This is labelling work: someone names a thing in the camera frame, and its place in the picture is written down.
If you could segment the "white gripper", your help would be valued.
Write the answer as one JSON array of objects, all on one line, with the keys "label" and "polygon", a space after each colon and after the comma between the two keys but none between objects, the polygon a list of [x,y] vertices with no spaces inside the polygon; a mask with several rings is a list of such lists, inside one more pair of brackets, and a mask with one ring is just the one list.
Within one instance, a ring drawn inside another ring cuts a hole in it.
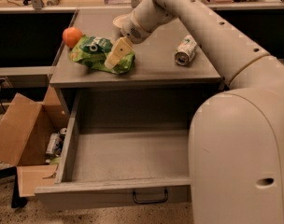
[{"label": "white gripper", "polygon": [[155,28],[155,22],[149,16],[137,11],[127,15],[127,23],[121,32],[118,31],[118,34],[123,37],[114,43],[106,56],[105,67],[109,70],[129,67],[134,60],[133,43],[144,42]]}]

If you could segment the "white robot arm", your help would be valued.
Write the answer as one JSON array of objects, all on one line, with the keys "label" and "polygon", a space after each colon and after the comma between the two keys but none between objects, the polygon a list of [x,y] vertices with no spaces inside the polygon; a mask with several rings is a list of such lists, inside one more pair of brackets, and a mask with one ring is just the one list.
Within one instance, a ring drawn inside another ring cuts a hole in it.
[{"label": "white robot arm", "polygon": [[199,0],[131,4],[123,36],[139,44],[178,18],[228,87],[192,119],[194,224],[284,224],[284,64]]}]

